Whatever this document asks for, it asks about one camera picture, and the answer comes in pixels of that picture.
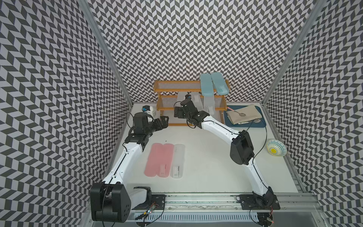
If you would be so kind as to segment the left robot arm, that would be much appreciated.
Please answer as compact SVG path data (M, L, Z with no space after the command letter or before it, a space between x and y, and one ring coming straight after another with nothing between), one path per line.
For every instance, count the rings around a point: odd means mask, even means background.
M146 112L133 116L133 126L122 143L123 154L116 161L110 173L90 190L91 216L93 221L124 223L135 208L148 209L152 203L150 187L136 186L128 192L127 178L132 166L143 153L154 132L168 127L169 118L154 119Z

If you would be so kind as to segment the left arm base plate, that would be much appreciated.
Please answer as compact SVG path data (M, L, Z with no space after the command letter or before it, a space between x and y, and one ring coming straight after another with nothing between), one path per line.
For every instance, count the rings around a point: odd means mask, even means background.
M153 207L154 210L163 210L165 208L165 200L165 194L153 194L145 203L140 204L133 209L136 211L146 211Z

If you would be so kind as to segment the clear pencil case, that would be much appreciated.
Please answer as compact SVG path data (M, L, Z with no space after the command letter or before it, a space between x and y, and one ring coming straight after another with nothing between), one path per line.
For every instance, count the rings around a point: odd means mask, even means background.
M180 179L183 176L184 156L185 146L183 144L176 144L174 146L173 161L170 172L170 176L174 179Z
M185 100L185 96L188 94L188 92L178 92L178 94L177 94L177 101L176 101L176 104L175 104L175 106L176 107L180 107L181 106L181 102L183 101L183 100Z
M191 99L198 111L204 110L199 92L191 92Z
M203 97L204 111L209 113L210 116L215 114L215 98L214 96Z

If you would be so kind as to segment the pink pencil case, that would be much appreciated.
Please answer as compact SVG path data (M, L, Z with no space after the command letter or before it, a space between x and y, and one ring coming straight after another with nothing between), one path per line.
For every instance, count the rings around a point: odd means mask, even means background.
M169 177L173 161L174 148L175 146L170 143L164 144L161 147L161 150L159 152L159 172L158 172L158 176L161 178Z
M151 146L150 153L148 155L147 164L144 174L147 177L155 177L160 171L160 157L164 151L164 145L161 143L154 143Z

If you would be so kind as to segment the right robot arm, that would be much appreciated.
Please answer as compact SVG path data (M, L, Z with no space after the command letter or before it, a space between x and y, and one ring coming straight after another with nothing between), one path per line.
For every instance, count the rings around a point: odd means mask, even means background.
M198 111L192 100L186 98L177 101L174 106L174 116L185 119L190 128L207 130L230 145L230 158L233 162L245 168L245 173L252 186L252 196L255 208L271 208L276 201L272 188L263 179L254 161L254 147L246 130L237 131L217 121L209 113Z

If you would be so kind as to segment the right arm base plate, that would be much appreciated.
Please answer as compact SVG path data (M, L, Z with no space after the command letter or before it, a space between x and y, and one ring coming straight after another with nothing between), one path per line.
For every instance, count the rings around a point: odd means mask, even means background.
M276 195L273 199L264 201L262 197L253 194L241 194L237 196L242 210L280 210L280 204Z

